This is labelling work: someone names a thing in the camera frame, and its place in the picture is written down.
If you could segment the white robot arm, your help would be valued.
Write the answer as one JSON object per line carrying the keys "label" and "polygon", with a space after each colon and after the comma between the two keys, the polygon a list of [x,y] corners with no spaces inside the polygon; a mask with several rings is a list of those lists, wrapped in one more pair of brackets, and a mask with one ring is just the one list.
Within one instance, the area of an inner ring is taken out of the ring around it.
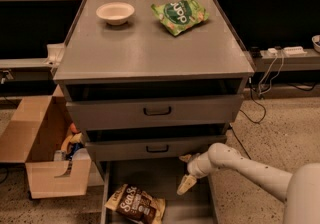
{"label": "white robot arm", "polygon": [[320,224],[320,164],[309,163],[289,173],[243,157],[222,143],[212,144],[202,154],[181,156],[188,173],[177,189],[185,194],[198,179],[217,168],[238,172],[285,205],[283,224]]}

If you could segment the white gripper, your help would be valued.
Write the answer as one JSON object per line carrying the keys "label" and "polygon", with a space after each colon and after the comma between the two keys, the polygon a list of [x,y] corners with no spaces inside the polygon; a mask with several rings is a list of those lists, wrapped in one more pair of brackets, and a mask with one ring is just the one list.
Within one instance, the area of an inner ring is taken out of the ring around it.
{"label": "white gripper", "polygon": [[197,179],[204,178],[211,173],[212,165],[207,153],[186,154],[180,156],[179,159],[187,163],[187,170],[190,174],[184,175],[178,186],[177,194],[183,195],[197,183]]}

